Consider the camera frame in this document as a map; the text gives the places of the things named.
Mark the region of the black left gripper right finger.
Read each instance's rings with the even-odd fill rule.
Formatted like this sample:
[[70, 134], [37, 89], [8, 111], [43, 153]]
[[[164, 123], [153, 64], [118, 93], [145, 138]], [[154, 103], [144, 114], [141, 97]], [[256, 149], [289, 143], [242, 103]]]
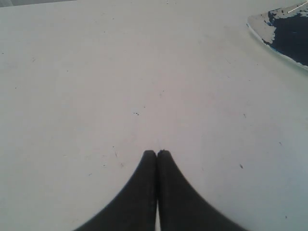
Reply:
[[171, 153], [157, 154], [158, 208], [162, 231], [242, 231], [190, 185]]

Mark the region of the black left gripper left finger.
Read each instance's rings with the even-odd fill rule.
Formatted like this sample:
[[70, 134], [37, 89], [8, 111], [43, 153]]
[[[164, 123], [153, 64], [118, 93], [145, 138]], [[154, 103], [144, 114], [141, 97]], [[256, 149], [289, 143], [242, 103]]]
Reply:
[[157, 208], [156, 154], [143, 153], [118, 195], [78, 231], [154, 231]]

